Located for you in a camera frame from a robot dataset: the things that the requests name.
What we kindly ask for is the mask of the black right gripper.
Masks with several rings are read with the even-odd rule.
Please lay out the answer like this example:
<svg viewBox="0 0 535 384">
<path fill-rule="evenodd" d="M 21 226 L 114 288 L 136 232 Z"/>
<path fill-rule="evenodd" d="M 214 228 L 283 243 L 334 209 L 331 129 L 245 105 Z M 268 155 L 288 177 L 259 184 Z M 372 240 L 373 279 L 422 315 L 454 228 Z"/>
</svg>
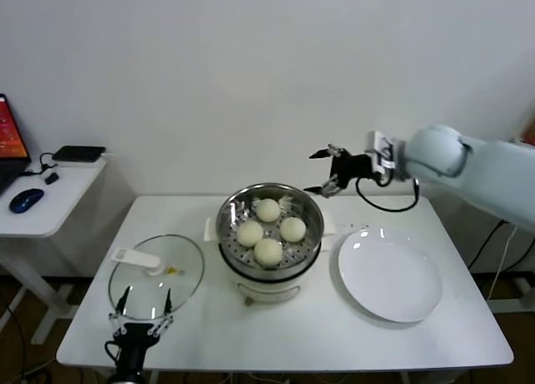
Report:
<svg viewBox="0 0 535 384">
<path fill-rule="evenodd" d="M 351 155 L 343 147 L 328 144 L 326 148 L 317 150 L 309 159 L 332 158 L 330 178 L 321 186 L 305 187 L 305 192 L 321 197 L 333 197 L 347 187 L 353 179 L 376 178 L 372 168 L 372 160 L 366 154 Z"/>
</svg>

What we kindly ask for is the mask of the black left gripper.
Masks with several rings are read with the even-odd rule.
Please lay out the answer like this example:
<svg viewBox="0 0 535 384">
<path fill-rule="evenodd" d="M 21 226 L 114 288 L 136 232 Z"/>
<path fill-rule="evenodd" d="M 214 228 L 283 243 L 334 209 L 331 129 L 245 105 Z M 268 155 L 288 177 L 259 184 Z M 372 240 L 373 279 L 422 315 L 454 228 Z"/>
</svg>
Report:
<svg viewBox="0 0 535 384">
<path fill-rule="evenodd" d="M 173 323 L 171 290 L 167 290 L 163 315 L 151 323 L 126 323 L 125 306 L 130 286 L 120 296 L 115 310 L 109 314 L 113 342 L 118 347 L 117 361 L 144 361 L 147 351 L 155 346 Z"/>
</svg>

